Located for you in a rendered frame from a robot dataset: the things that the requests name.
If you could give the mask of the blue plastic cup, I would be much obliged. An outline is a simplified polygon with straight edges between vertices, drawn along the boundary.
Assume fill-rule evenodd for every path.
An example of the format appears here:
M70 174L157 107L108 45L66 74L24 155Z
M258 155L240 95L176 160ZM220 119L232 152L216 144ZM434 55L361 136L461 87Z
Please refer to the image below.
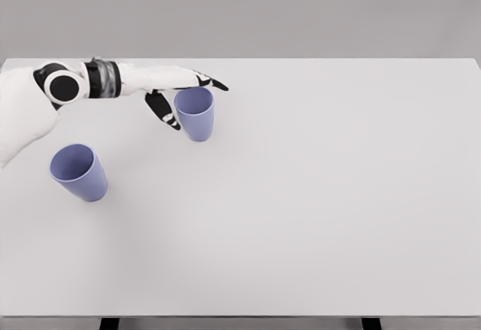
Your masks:
M193 87L178 92L174 106L181 126L192 141L206 141L213 131L214 97L204 87Z
M107 178L99 158L85 144L69 144L50 160L50 176L84 201L98 201L107 193Z

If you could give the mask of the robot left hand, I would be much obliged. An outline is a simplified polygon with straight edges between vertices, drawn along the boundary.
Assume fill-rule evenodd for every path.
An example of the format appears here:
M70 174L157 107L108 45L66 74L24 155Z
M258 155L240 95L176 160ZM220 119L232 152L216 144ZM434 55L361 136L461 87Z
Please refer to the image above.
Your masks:
M229 88L222 82L199 71L177 66L159 66L147 69L147 87L144 101L149 109L166 125L181 130L164 91L182 91L193 87L213 87L222 91Z

